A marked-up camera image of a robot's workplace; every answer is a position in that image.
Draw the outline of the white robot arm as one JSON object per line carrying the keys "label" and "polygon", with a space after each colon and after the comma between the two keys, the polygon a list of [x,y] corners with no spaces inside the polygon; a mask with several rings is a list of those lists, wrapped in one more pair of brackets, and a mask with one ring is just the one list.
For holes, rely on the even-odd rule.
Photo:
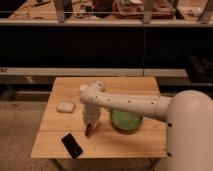
{"label": "white robot arm", "polygon": [[106,93],[99,83],[80,86],[84,116],[96,121],[101,107],[142,114],[166,123],[166,171],[213,170],[213,99],[185,90],[173,97]]}

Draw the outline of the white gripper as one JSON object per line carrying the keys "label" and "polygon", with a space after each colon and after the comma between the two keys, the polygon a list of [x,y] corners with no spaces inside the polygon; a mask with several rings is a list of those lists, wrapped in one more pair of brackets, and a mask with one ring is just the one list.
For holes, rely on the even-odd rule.
{"label": "white gripper", "polygon": [[83,106],[83,120],[86,124],[90,123],[92,130],[98,125],[100,108],[97,105],[86,103]]}

